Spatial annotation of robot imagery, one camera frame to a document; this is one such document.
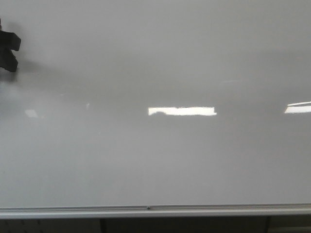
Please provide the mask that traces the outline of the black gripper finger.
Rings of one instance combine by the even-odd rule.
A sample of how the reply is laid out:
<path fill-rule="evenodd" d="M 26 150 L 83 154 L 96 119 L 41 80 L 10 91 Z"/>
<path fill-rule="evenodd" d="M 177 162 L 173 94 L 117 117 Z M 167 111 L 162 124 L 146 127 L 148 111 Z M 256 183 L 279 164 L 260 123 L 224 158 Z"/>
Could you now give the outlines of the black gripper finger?
<path fill-rule="evenodd" d="M 15 34 L 6 31 L 0 31 L 0 48 L 6 48 L 19 51 L 21 39 Z"/>
<path fill-rule="evenodd" d="M 9 71 L 16 72 L 18 61 L 11 50 L 7 48 L 0 49 L 0 67 Z"/>

